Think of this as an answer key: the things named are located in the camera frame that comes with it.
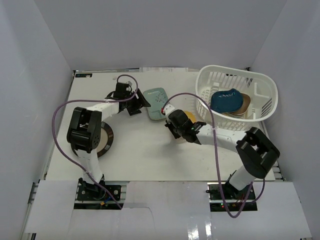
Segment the light green rectangular plate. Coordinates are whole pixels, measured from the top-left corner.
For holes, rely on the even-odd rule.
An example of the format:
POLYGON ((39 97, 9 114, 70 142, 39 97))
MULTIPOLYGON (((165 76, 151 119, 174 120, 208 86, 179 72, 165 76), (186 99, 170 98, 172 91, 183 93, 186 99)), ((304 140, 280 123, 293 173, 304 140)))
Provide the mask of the light green rectangular plate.
POLYGON ((143 92, 144 98, 150 104, 147 107, 147 113, 152 121, 160 121, 165 119, 165 115, 162 114, 162 108, 168 100, 166 91, 162 87, 151 88, 143 92))

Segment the round dark mirrored plate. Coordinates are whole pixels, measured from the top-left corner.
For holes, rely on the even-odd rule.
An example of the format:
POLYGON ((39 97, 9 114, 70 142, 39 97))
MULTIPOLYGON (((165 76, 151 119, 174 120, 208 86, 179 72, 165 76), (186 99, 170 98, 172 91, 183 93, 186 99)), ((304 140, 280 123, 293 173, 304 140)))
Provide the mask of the round dark mirrored plate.
POLYGON ((114 132, 112 128, 106 122, 103 121, 101 123, 100 141, 96 148, 98 158, 102 157, 104 154, 107 153, 107 151, 110 150, 113 141, 114 132))

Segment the dark blue leaf plate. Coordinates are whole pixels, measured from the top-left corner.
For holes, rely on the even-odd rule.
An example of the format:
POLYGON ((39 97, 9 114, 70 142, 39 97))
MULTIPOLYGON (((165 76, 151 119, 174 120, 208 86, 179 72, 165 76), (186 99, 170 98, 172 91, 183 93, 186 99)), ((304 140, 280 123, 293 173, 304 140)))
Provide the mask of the dark blue leaf plate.
POLYGON ((211 96, 210 109, 220 114, 236 112, 243 102, 242 94, 234 88, 217 91, 211 96))

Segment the brown square plate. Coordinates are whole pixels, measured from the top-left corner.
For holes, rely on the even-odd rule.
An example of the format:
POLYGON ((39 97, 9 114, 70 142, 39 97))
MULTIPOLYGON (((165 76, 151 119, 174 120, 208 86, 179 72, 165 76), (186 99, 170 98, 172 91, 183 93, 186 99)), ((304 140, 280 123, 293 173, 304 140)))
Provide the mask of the brown square plate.
POLYGON ((247 110, 251 104, 251 98, 249 95, 247 95, 245 93, 241 93, 241 95, 243 97, 242 106, 234 112, 225 112, 225 113, 223 113, 223 115, 235 117, 235 118, 240 118, 245 115, 245 113, 247 112, 247 110))

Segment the yellow square plate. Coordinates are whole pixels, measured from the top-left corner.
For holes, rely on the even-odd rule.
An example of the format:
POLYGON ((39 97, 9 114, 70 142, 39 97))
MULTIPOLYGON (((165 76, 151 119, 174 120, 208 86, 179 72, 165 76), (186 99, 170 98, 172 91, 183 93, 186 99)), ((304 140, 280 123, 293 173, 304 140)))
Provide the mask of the yellow square plate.
POLYGON ((190 111, 184 111, 184 113, 186 114, 186 116, 193 122, 195 123, 197 120, 196 120, 196 117, 195 115, 190 112, 190 111))

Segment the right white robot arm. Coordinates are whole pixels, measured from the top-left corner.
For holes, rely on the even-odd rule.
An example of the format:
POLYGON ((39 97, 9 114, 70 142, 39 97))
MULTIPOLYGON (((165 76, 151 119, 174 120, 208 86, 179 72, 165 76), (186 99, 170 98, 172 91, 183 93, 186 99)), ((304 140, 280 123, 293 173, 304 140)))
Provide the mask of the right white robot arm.
POLYGON ((216 129, 205 122, 192 120, 187 114, 172 105, 164 108, 165 126, 175 139, 183 138, 188 143, 198 145, 217 145, 238 153, 242 166, 230 175, 222 185, 223 192, 236 200, 244 189, 255 179, 264 179, 280 157, 280 151, 257 127, 247 131, 216 129))

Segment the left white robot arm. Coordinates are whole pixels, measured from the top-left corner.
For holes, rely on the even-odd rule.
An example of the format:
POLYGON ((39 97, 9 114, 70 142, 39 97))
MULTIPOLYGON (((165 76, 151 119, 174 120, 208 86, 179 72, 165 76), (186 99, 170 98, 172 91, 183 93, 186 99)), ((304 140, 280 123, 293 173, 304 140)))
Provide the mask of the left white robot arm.
POLYGON ((150 106, 139 89, 132 90, 129 83, 117 83, 115 90, 106 96, 104 102, 73 110, 66 139, 84 168, 83 180, 91 184, 88 193, 94 199, 99 200, 106 193, 106 187, 99 183, 104 175, 97 153, 103 120, 124 110, 133 116, 141 113, 141 108, 150 106))

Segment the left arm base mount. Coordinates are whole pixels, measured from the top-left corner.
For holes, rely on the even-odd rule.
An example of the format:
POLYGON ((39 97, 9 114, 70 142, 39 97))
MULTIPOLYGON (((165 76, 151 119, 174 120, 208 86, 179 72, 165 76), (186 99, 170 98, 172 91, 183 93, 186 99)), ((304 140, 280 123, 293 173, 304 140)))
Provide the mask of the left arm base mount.
MULTIPOLYGON (((106 185, 106 189, 112 194, 121 207, 126 198, 126 186, 119 184, 106 185)), ((98 192, 86 190, 80 183, 76 191, 73 208, 75 210, 120 210, 113 199, 104 191, 98 192)))

